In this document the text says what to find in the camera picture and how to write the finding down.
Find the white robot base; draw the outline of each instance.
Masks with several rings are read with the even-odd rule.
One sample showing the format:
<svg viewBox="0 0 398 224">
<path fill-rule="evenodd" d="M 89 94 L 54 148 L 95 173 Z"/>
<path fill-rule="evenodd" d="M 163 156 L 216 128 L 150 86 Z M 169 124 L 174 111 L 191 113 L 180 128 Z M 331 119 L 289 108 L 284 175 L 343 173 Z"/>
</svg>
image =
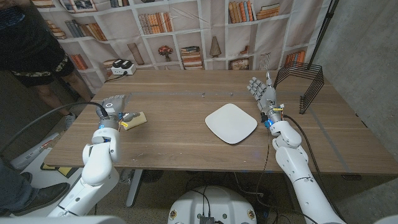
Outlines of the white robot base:
<svg viewBox="0 0 398 224">
<path fill-rule="evenodd" d="M 197 192 L 190 190 L 174 202 L 168 224 L 257 223 L 253 207 L 238 193 L 220 186 L 202 186 L 194 190 Z M 210 218 L 207 199 L 202 195 L 204 191 L 210 204 Z"/>
</svg>

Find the black pole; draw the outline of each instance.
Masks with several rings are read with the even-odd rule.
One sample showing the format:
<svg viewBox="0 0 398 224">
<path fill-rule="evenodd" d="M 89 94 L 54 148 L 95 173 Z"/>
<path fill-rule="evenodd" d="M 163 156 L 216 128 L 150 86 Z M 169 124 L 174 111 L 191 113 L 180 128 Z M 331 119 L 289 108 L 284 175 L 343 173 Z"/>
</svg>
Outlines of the black pole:
<svg viewBox="0 0 398 224">
<path fill-rule="evenodd" d="M 313 50 L 313 53 L 312 53 L 310 62 L 308 63 L 307 69 L 309 69 L 311 67 L 311 65 L 312 65 L 313 59 L 315 58 L 315 55 L 317 54 L 317 51 L 319 49 L 319 45 L 321 44 L 322 38 L 325 35 L 325 32 L 326 32 L 326 30 L 328 28 L 328 25 L 329 25 L 329 22 L 330 22 L 331 18 L 333 17 L 334 13 L 335 13 L 338 1 L 339 0 L 335 0 L 333 2 L 333 0 L 332 0 L 330 2 L 329 9 L 330 9 L 330 6 L 331 6 L 332 2 L 333 2 L 333 5 L 332 5 L 330 11 L 328 9 L 328 12 L 326 13 L 325 19 L 323 20 L 323 24 L 321 26 L 321 32 L 319 33 L 319 36 L 318 36 L 318 39 L 317 39 L 317 44 L 315 45 L 315 49 Z"/>
</svg>

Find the power strip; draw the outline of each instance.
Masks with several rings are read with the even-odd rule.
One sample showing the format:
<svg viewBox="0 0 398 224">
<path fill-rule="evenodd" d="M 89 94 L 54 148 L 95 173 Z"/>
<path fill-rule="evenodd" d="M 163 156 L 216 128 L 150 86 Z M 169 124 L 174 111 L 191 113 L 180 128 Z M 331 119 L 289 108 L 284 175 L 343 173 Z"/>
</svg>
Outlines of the power strip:
<svg viewBox="0 0 398 224">
<path fill-rule="evenodd" d="M 123 75 L 124 72 L 127 72 L 127 75 L 132 75 L 132 74 L 134 74 L 134 72 L 136 72 L 137 68 L 136 68 L 136 65 L 132 64 L 131 67 L 129 67 L 129 68 L 112 67 L 111 70 L 112 70 L 113 75 Z"/>
</svg>

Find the square plate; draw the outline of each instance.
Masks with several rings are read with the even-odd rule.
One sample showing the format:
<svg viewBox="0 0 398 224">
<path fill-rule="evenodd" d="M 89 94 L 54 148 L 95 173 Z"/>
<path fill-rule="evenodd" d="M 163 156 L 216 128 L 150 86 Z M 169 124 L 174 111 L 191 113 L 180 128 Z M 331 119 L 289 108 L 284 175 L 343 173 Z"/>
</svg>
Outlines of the square plate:
<svg viewBox="0 0 398 224">
<path fill-rule="evenodd" d="M 257 127 L 257 121 L 254 118 L 232 103 L 212 112 L 205 121 L 217 137 L 229 144 L 242 141 Z"/>
</svg>

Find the bookshelf backdrop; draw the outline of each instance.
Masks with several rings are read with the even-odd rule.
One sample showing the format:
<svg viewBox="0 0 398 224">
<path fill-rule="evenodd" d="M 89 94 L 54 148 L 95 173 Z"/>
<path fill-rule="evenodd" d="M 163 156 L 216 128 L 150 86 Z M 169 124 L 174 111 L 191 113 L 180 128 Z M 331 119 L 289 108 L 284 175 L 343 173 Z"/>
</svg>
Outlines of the bookshelf backdrop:
<svg viewBox="0 0 398 224">
<path fill-rule="evenodd" d="M 33 0 L 93 93 L 116 58 L 145 70 L 224 70 L 242 58 L 244 69 L 277 70 L 296 52 L 308 62 L 330 1 Z"/>
</svg>

